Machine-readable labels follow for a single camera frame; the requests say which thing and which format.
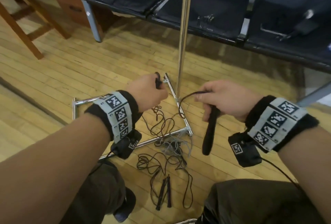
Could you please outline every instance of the wooden chair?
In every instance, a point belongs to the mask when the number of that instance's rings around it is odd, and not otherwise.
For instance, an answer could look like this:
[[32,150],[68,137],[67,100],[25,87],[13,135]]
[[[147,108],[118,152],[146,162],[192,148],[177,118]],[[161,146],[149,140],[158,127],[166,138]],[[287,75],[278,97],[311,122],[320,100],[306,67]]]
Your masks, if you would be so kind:
[[[0,3],[0,15],[13,29],[17,36],[23,41],[23,43],[29,48],[29,50],[31,50],[31,52],[35,55],[37,59],[42,59],[44,56],[33,44],[33,40],[45,34],[52,28],[56,29],[65,39],[70,37],[70,35],[49,15],[49,13],[36,0],[21,0],[19,3],[26,3],[27,7],[13,14],[10,14],[6,10],[6,8]],[[33,12],[36,12],[36,14],[43,21],[45,21],[46,24],[29,34],[25,34],[16,21],[20,20],[23,17],[26,17]]]

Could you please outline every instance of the shoe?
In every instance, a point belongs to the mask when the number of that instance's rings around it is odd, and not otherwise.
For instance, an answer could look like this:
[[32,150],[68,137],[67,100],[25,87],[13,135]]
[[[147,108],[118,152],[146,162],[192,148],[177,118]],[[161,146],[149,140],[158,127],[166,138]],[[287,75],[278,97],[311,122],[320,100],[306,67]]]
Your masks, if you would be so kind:
[[126,197],[123,204],[114,212],[114,217],[118,222],[124,222],[132,213],[136,205],[136,196],[126,187]]

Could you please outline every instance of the wooden floor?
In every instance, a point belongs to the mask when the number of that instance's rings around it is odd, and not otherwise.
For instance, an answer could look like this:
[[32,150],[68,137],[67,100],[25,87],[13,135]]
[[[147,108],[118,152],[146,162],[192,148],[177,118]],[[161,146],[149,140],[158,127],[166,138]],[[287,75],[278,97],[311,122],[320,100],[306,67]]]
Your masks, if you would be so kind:
[[[10,12],[19,8],[13,0],[0,1]],[[88,28],[76,25],[65,17],[55,0],[41,1],[56,20],[72,33],[72,37],[64,40],[52,30],[38,38],[35,44],[45,57],[37,60],[0,18],[0,76],[64,121],[72,120],[73,97],[85,99],[109,93],[124,88],[139,75],[155,71],[161,74],[167,72],[176,82],[178,31],[135,18],[121,18],[108,31],[104,41],[97,43]],[[26,32],[31,32],[40,24],[42,21],[33,15],[19,22]],[[188,35],[181,95],[196,91],[206,81],[228,79],[264,95],[272,94],[295,101],[299,75],[300,68],[294,64]],[[3,87],[0,88],[0,100],[0,160],[62,127]],[[172,96],[161,105],[167,117],[177,112]],[[183,108],[194,132],[194,146],[191,157],[187,159],[188,171],[193,176],[193,205],[188,210],[183,209],[181,202],[188,178],[184,172],[174,171],[172,167],[169,172],[173,207],[169,209],[164,204],[161,211],[155,210],[149,196],[151,176],[136,169],[139,153],[152,155],[158,151],[154,145],[149,145],[135,150],[127,160],[112,159],[126,185],[137,196],[135,210],[126,223],[174,223],[198,217],[215,182],[234,178],[286,181],[279,171],[265,162],[249,168],[238,165],[227,138],[243,131],[244,125],[229,116],[218,120],[212,153],[203,156],[201,145],[207,125],[201,121],[201,105],[190,98]],[[320,119],[322,126],[331,129],[329,114],[315,108],[309,111]],[[144,116],[149,126],[155,124],[153,112],[148,111]],[[143,134],[142,141],[151,138],[143,121],[140,120],[136,126]],[[176,117],[175,129],[183,126],[184,122]],[[290,174],[276,153],[263,154],[263,157]],[[155,181],[157,190],[162,179],[158,176]],[[114,223],[114,220],[107,216],[104,223]]]

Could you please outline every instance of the jump rope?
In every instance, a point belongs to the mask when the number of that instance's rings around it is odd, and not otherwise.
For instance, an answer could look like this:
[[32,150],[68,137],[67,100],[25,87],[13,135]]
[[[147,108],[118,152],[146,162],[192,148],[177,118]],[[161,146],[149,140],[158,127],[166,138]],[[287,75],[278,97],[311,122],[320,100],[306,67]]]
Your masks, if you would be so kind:
[[[162,81],[160,79],[159,73],[156,73],[156,74],[158,74],[158,78],[156,79],[156,87],[158,88],[162,84]],[[161,137],[160,141],[157,141],[157,142],[154,143],[155,147],[161,148],[161,152],[157,152],[153,156],[149,155],[147,153],[139,154],[138,155],[138,162],[137,162],[137,165],[136,165],[138,170],[147,169],[147,172],[150,175],[152,175],[152,177],[150,179],[150,187],[151,187],[150,196],[151,196],[151,200],[152,200],[153,204],[156,206],[157,210],[160,210],[160,207],[163,204],[166,196],[168,197],[167,207],[172,206],[172,204],[171,204],[171,189],[170,189],[170,175],[168,174],[168,176],[163,179],[159,195],[157,194],[157,192],[155,191],[155,189],[153,187],[155,177],[160,172],[164,176],[167,175],[167,164],[176,165],[177,167],[175,168],[175,171],[176,170],[182,170],[187,174],[188,181],[187,181],[186,189],[184,191],[182,205],[185,209],[189,209],[193,204],[193,192],[192,192],[193,177],[186,169],[187,162],[184,159],[184,156],[183,156],[184,153],[183,153],[182,148],[181,148],[182,145],[187,146],[188,147],[188,157],[190,157],[192,146],[193,146],[192,138],[190,137],[190,143],[189,143],[185,140],[182,140],[181,135],[169,136],[169,137],[166,137],[166,138],[164,136],[167,133],[170,133],[172,131],[172,129],[175,127],[174,117],[176,115],[179,115],[181,118],[185,119],[185,114],[180,112],[182,102],[190,96],[193,96],[193,95],[196,95],[196,94],[202,94],[202,93],[208,93],[208,92],[207,91],[197,91],[197,92],[192,92],[192,93],[186,95],[185,97],[183,97],[179,102],[178,113],[174,114],[170,118],[165,118],[164,112],[161,110],[162,109],[161,106],[158,105],[158,106],[154,107],[152,109],[152,111],[155,114],[157,123],[155,125],[153,125],[151,128],[148,126],[148,123],[147,123],[146,119],[142,115],[143,121],[145,122],[146,127],[149,130],[150,134],[152,136]],[[214,134],[215,134],[217,118],[220,116],[220,110],[217,109],[216,106],[211,105],[211,108],[212,108],[212,110],[211,110],[211,113],[210,113],[210,116],[209,116],[208,126],[207,126],[207,130],[206,130],[206,133],[205,133],[203,145],[202,145],[202,153],[204,155],[209,155],[210,152],[211,152],[211,149],[212,149],[212,146],[213,146],[213,140],[214,140]],[[160,130],[158,132],[155,132],[154,130],[157,127],[159,127]],[[104,160],[106,160],[109,157],[110,154],[111,154],[111,151],[107,154],[107,156]],[[155,156],[157,156],[157,155],[158,156],[161,155],[162,157],[164,157],[164,159],[165,159],[164,167],[162,166],[161,162],[157,158],[155,158]],[[275,164],[273,164],[271,161],[269,161],[267,159],[264,159],[262,157],[261,157],[261,159],[264,160],[265,162],[271,164],[277,170],[279,170],[291,183],[293,183],[293,185],[298,190],[303,192],[302,188],[297,183],[295,183],[279,167],[277,167]],[[96,172],[103,165],[103,163],[104,163],[104,161],[102,161],[101,164],[93,172],[91,172],[89,175],[92,175],[94,172]],[[187,195],[187,192],[188,192],[188,188],[189,188],[189,192],[191,194],[191,201],[188,205],[186,205],[185,201],[186,201],[186,195]]]

